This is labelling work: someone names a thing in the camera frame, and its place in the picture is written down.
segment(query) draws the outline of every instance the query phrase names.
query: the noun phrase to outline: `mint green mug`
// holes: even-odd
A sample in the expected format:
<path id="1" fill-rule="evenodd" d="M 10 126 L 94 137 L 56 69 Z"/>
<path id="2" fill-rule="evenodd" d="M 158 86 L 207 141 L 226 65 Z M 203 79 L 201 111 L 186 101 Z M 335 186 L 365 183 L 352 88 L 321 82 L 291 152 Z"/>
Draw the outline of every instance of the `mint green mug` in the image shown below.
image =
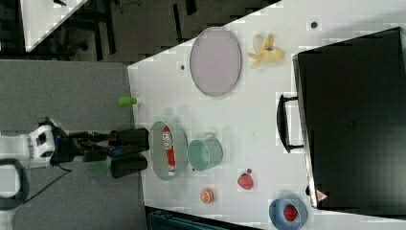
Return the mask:
<path id="1" fill-rule="evenodd" d="M 197 171 L 220 164 L 222 158 L 223 150 L 212 132 L 206 133 L 204 140 L 194 140 L 188 146 L 188 160 Z"/>

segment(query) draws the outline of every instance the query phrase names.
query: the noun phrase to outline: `white table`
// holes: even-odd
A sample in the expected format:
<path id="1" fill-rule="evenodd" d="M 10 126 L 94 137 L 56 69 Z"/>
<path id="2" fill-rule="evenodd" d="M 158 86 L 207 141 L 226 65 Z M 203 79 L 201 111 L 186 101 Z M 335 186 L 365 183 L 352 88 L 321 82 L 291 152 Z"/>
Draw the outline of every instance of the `white table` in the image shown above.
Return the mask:
<path id="1" fill-rule="evenodd" d="M 316 30 L 310 29 L 312 21 L 319 23 Z M 295 54 L 399 25 L 406 28 L 405 1 L 283 0 L 224 26 L 238 39 L 243 65 L 233 92 L 223 98 L 207 97 L 193 84 L 188 62 L 193 40 L 129 66 L 132 95 L 144 99 L 144 104 L 134 107 L 139 126 L 151 128 L 159 119 L 175 122 L 185 130 L 188 142 L 214 131 L 224 151 L 216 168 L 193 172 L 188 165 L 171 182 L 160 181 L 149 164 L 142 172 L 145 205 L 275 229 L 268 216 L 269 204 L 290 192 L 307 207 L 304 229 L 405 229 L 406 222 L 400 220 L 311 208 L 305 195 L 303 151 L 288 154 L 276 126 L 280 94 L 296 92 L 291 60 Z M 247 53 L 253 52 L 254 35 L 270 32 L 276 35 L 276 45 L 286 52 L 284 62 L 251 69 Z M 291 104 L 292 144 L 301 144 L 299 111 L 297 104 Z M 145 154 L 150 162 L 148 152 Z M 253 170 L 252 192 L 244 192 L 237 185 L 237 178 L 247 168 Z M 200 201 L 204 188 L 214 189 L 214 203 Z"/>
<path id="2" fill-rule="evenodd" d="M 26 51 L 30 52 L 62 24 L 87 0 L 62 0 L 61 7 L 53 0 L 20 0 Z"/>

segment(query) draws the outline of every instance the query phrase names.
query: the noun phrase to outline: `blue plate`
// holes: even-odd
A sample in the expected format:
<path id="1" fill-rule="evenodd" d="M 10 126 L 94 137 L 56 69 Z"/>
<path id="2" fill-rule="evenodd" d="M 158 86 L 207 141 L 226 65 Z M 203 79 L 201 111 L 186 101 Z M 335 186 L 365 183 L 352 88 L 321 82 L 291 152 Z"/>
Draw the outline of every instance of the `blue plate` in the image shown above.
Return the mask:
<path id="1" fill-rule="evenodd" d="M 292 205 L 298 211 L 298 216 L 293 221 L 284 217 L 283 210 L 286 206 Z M 297 197 L 290 195 L 284 198 L 275 199 L 269 206 L 269 218 L 279 230 L 298 230 L 307 221 L 307 210 L 304 203 Z"/>

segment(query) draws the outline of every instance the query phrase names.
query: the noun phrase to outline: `red strawberry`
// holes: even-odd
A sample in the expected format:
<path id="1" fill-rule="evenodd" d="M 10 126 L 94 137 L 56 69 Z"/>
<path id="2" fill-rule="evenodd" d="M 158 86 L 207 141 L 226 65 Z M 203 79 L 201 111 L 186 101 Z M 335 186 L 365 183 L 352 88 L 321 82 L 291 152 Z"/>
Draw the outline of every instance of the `red strawberry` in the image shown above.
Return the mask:
<path id="1" fill-rule="evenodd" d="M 298 210 L 292 205 L 287 205 L 283 210 L 284 217 L 288 221 L 293 221 L 298 216 Z"/>
<path id="2" fill-rule="evenodd" d="M 244 173 L 240 176 L 237 183 L 244 190 L 251 190 L 254 187 L 254 181 L 248 173 Z"/>

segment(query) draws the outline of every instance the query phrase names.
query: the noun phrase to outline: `gray carpet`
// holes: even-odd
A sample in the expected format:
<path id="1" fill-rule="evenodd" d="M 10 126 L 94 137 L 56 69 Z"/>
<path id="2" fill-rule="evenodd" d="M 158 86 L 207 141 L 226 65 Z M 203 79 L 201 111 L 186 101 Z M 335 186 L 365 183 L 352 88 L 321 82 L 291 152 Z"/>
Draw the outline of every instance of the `gray carpet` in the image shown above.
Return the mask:
<path id="1" fill-rule="evenodd" d="M 29 133 L 37 119 L 50 116 L 69 131 L 133 127 L 125 66 L 107 62 L 0 61 L 2 135 Z M 73 171 L 21 207 L 15 229 L 147 229 L 141 178 L 114 179 L 105 163 L 63 164 Z M 30 195 L 64 171 L 28 170 Z"/>

